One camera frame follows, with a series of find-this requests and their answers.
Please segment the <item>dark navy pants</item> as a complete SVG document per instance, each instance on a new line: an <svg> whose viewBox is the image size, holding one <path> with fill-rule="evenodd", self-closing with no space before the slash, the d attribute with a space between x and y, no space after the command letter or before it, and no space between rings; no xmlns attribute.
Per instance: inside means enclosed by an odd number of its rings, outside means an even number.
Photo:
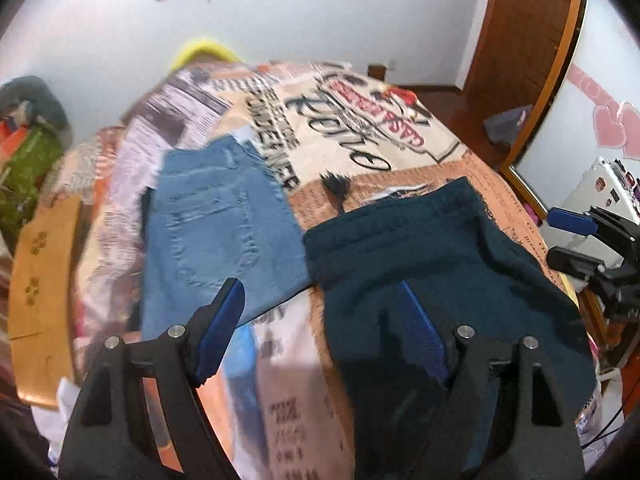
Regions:
<svg viewBox="0 0 640 480"><path fill-rule="evenodd" d="M486 337L537 339L576 422L596 383L578 309L498 228L468 180L341 214L308 231L304 244L352 407L357 478L409 479L442 404L439 386L401 348L403 281Z"/></svg>

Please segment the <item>white suitcase with stickers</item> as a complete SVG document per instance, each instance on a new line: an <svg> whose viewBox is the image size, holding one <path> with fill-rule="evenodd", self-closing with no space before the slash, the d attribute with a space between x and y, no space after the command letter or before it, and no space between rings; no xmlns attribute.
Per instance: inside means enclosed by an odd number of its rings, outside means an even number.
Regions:
<svg viewBox="0 0 640 480"><path fill-rule="evenodd" d="M637 184L637 179L619 159L610 162L598 157L561 204L561 208L583 214L592 206L597 206L638 224L639 194L634 190ZM549 248L561 246L576 250L603 260L608 268L618 268L623 262L621 255L592 236L555 229L547 221L540 227L540 232Z"/></svg>

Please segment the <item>white cloth at bedside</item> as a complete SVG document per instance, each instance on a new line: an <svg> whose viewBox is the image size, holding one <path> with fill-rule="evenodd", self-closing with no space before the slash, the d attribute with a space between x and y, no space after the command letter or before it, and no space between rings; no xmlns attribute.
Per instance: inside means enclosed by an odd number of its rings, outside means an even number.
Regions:
<svg viewBox="0 0 640 480"><path fill-rule="evenodd" d="M62 441L64 439L79 393L78 385L63 377L58 383L54 408L32 407L36 428L47 440Z"/></svg>

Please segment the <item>grey cloth on floor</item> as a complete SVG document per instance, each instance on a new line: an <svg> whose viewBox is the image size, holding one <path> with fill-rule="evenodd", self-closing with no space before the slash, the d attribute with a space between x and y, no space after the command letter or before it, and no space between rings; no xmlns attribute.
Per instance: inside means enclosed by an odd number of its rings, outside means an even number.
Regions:
<svg viewBox="0 0 640 480"><path fill-rule="evenodd" d="M519 106L485 119L483 129L488 140L492 144L510 148L523 129L532 108L531 105Z"/></svg>

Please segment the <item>wooden door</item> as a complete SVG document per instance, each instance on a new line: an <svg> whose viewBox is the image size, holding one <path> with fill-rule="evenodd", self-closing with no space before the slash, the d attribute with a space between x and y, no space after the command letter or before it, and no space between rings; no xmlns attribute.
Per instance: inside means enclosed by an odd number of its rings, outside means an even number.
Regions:
<svg viewBox="0 0 640 480"><path fill-rule="evenodd" d="M533 105L559 51L572 0L488 0L463 95L480 122Z"/></svg>

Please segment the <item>folded blue jeans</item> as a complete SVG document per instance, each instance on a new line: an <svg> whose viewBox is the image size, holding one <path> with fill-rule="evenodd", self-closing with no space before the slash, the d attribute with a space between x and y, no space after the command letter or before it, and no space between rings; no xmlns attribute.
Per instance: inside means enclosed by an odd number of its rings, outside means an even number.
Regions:
<svg viewBox="0 0 640 480"><path fill-rule="evenodd" d="M143 339L188 322L227 278L244 286L241 323L310 284L303 232L279 182L254 145L233 136L164 158L145 225Z"/></svg>

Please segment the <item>printed bed blanket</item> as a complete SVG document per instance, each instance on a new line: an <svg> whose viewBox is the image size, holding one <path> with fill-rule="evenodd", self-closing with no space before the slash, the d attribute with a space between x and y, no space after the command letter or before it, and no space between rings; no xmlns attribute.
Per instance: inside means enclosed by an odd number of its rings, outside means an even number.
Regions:
<svg viewBox="0 0 640 480"><path fill-rule="evenodd" d="M180 68L122 116L58 160L38 206L79 196L87 211L74 265L74 356L79 368L106 332L155 336L186 322L196 302L168 304L170 283L145 241L145 196L166 190L166 160L197 162L221 144L249 143L260 155L291 215L277 224L258 214L268 236L309 230L332 218L321 177L352 180L349 208L394 196L421 196L468 179L502 232L535 258L546 244L506 181L425 108L412 92L343 65L198 64ZM325 438L319 455L306 445L303 465L335 479L352 473L350 414L323 330L317 286L278 301L282 278L248 295L250 312L233 336L221 373L198 393L224 452L244 479L276 474L270 425L262 410L275 395L298 396L298 434Z"/></svg>

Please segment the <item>green storage bag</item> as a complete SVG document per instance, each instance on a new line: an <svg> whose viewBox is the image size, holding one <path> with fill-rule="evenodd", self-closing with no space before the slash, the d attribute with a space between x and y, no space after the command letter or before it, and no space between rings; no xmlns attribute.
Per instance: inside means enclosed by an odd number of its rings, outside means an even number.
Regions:
<svg viewBox="0 0 640 480"><path fill-rule="evenodd" d="M63 155L60 139L43 126L29 130L1 171L1 235L13 254L23 226L32 220L40 190Z"/></svg>

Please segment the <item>grey plush toy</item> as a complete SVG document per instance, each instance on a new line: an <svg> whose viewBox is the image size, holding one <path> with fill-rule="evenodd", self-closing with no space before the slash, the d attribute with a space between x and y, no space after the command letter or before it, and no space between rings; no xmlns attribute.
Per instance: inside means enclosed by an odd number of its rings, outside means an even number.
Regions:
<svg viewBox="0 0 640 480"><path fill-rule="evenodd" d="M28 122L41 120L54 130L68 127L68 119L61 102L49 86L37 76L17 77L1 84L1 110L24 107Z"/></svg>

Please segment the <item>wooden bed post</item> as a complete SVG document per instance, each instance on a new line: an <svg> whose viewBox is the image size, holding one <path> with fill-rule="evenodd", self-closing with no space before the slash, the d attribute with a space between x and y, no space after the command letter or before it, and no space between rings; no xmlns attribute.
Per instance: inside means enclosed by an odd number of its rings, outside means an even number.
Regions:
<svg viewBox="0 0 640 480"><path fill-rule="evenodd" d="M383 64L371 64L368 66L367 75L372 79L384 81L386 78L386 66Z"/></svg>

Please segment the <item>yellow foam bed rail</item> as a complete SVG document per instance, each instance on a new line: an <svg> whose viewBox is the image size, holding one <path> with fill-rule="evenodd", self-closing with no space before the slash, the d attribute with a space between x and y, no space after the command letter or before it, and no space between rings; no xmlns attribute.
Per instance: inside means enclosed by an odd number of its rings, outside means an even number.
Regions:
<svg viewBox="0 0 640 480"><path fill-rule="evenodd" d="M170 70L180 70L184 66L205 58L223 63L239 63L241 59L228 48L210 38L196 38L186 42L170 63Z"/></svg>

